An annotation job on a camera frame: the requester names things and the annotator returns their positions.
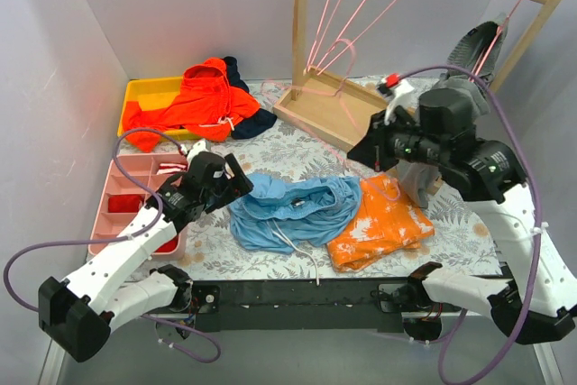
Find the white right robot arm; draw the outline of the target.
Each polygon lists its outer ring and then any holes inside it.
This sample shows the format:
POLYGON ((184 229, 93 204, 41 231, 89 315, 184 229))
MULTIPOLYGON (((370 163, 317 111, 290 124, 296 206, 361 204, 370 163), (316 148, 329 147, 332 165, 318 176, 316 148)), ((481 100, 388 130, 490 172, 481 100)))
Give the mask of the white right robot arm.
POLYGON ((528 300, 527 317, 514 336, 518 344, 559 341, 575 328, 576 278, 545 224, 536 221, 527 175, 515 153, 503 142, 477 137, 472 102, 441 88, 420 96, 416 116, 390 105, 371 116, 367 133, 347 157, 376 171, 402 160, 438 168, 489 229, 513 276, 487 280, 430 261, 408 276, 393 302, 423 311, 436 303, 465 308, 510 336, 528 300))

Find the light blue shorts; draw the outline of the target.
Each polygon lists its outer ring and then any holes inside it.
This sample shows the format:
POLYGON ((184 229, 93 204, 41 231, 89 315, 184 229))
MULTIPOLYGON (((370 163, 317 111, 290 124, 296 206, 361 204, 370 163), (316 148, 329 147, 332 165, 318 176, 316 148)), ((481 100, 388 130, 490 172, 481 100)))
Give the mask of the light blue shorts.
POLYGON ((303 242, 322 247, 341 234, 362 203, 358 177, 329 176, 285 182, 252 173, 252 191, 229 207, 230 231, 247 251, 311 257, 303 242))

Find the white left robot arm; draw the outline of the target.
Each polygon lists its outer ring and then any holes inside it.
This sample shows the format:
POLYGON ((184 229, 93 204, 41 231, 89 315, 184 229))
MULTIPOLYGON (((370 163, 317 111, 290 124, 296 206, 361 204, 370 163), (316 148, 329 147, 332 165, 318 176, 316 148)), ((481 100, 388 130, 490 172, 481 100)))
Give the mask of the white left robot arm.
POLYGON ((46 279, 38 291, 40 328, 75 361, 97 354, 117 328, 158 308, 187 310, 193 281, 165 265, 126 285, 127 278, 164 243, 202 214, 228 206, 252 191, 237 159, 192 151, 188 169, 168 178, 121 232, 91 261, 63 280, 46 279))

